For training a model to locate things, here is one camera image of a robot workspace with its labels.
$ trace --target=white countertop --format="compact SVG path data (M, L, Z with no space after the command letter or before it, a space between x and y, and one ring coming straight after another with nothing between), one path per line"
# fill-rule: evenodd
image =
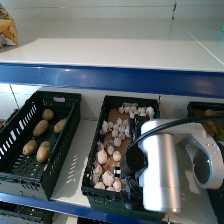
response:
M209 52L171 19L17 20L16 27L19 44L0 49L0 62L224 71L221 49ZM215 30L211 46L217 32L224 35Z

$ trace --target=shelf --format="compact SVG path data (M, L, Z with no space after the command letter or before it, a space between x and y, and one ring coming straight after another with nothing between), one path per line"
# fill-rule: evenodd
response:
M92 210L87 198L82 195L82 175L90 152L96 125L97 121L80 121L71 148L60 172L51 201L43 201L4 193L0 193L0 200L111 223L148 223L139 219ZM202 220L204 224L217 223L207 191L199 188L194 181L193 173L191 171L191 162L187 153L177 147L177 158L183 212L175 215L166 215L164 221L167 221L169 218L170 221L178 223L195 224L200 223Z

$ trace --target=white tile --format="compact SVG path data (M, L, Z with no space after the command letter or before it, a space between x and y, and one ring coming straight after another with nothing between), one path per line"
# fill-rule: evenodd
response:
M15 98L19 105L19 108L21 108L26 102L26 100L28 100L31 96L32 95L29 95L29 94L15 94Z
M175 19L217 19L224 18L223 6L178 6Z
M0 119L6 120L14 112L14 109L18 109L18 107L11 93L0 93L0 99Z
M20 43L0 49L0 62L223 72L223 65L176 21L29 20L17 24Z
M55 213L53 224L76 224L78 217Z
M41 86L28 86L28 85L11 85L11 86L14 93L29 94L29 95L32 95L38 89L41 88Z
M12 93L9 84L0 84L0 93Z
M173 6L174 0L1 0L5 8L35 7L118 7L118 6Z
M77 7L77 8L9 8L8 13L14 20L28 19L92 19L92 18L153 18L171 19L173 6L137 7Z

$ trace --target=blue shelf edge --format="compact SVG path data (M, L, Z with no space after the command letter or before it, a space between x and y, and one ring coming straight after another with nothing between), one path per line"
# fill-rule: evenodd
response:
M81 206L70 205L55 201L44 201L5 193L0 193L0 201L109 223L155 224L155 222L130 218L127 216L115 215L111 213L104 213Z
M0 63L0 83L224 98L224 71Z

